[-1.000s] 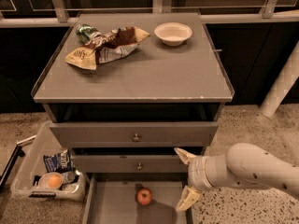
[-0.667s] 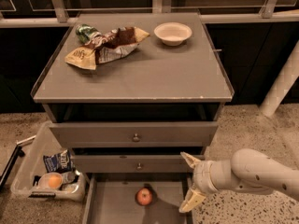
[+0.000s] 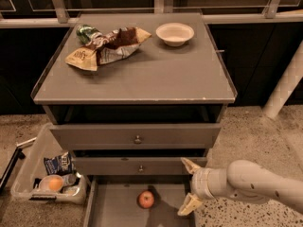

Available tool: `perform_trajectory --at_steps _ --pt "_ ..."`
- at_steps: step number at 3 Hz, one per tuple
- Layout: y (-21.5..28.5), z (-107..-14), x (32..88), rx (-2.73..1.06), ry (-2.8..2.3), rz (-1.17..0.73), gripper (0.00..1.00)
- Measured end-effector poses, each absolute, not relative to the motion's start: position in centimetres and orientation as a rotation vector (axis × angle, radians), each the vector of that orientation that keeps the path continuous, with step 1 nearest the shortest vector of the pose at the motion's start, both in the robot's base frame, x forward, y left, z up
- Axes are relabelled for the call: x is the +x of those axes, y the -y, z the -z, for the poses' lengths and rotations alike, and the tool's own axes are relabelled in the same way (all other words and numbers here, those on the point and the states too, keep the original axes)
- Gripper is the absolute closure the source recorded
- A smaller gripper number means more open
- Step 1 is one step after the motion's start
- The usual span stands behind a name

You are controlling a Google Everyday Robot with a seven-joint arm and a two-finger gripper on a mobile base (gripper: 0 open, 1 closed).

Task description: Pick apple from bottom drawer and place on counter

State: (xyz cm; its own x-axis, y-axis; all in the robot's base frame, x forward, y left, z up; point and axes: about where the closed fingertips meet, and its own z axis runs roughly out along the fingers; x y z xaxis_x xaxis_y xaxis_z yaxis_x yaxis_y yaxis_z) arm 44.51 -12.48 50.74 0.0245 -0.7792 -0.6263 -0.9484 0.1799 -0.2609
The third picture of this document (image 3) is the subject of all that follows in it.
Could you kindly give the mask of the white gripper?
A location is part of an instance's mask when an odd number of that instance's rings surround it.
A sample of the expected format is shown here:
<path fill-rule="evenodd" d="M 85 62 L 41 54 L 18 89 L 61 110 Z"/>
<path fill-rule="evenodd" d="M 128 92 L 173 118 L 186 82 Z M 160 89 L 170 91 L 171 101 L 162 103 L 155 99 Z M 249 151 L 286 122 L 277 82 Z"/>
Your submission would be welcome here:
<path fill-rule="evenodd" d="M 187 216 L 202 205 L 202 200 L 227 196 L 226 170 L 200 167 L 186 157 L 181 158 L 187 172 L 192 175 L 191 193 L 187 193 L 177 214 Z"/>

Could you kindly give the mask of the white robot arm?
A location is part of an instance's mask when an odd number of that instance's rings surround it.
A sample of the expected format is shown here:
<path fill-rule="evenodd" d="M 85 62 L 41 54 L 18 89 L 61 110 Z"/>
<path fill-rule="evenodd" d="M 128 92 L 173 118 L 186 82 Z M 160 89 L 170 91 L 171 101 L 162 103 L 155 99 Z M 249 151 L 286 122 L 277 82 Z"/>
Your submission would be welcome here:
<path fill-rule="evenodd" d="M 192 179 L 191 191 L 178 210 L 179 216 L 187 216 L 205 200 L 216 198 L 253 204 L 275 200 L 303 213 L 302 181 L 276 175 L 247 160 L 237 160 L 219 169 L 201 167 L 184 157 L 181 162 Z"/>

